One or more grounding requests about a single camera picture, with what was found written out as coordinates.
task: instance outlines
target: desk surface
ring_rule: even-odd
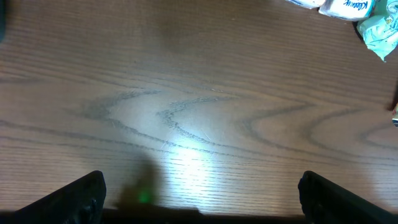
[[[397,211],[397,61],[281,0],[13,1],[0,209],[102,170],[109,208],[298,215],[313,170]]]

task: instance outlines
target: plastic wrapper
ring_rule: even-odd
[[[398,43],[398,1],[378,1],[372,16],[359,22],[357,30],[368,49],[384,61],[384,57],[391,53]]]
[[[316,7],[320,7],[326,0],[286,0],[293,4],[305,7],[307,9],[313,9]]]
[[[361,21],[370,16],[374,2],[375,0],[327,0],[319,13],[348,21]]]

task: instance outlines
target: black object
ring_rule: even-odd
[[[0,42],[6,33],[6,0],[0,0]]]
[[[6,223],[99,224],[105,196],[102,172],[94,171],[16,211]]]
[[[320,175],[306,171],[298,184],[307,223],[398,223],[389,212],[352,194]],[[301,218],[203,216],[197,210],[173,210],[143,204],[128,210],[104,210],[106,187],[94,171],[60,190],[18,210],[0,223],[100,224],[100,223],[294,223]]]
[[[393,214],[312,171],[304,173],[298,189],[303,213],[309,223],[398,223]]]
[[[398,79],[396,83],[396,91],[394,93],[394,98],[392,99],[391,105],[387,108],[389,111],[393,111],[398,104]]]

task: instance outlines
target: wooden desk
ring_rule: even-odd
[[[13,1],[0,209],[102,170],[106,207],[298,215],[313,170],[397,211],[397,61],[282,0]]]

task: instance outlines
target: white package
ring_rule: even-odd
[[[307,9],[313,9],[316,7],[320,7],[326,0],[286,0],[293,4],[305,7]]]
[[[320,14],[348,21],[367,19],[375,0],[326,0],[319,9]]]

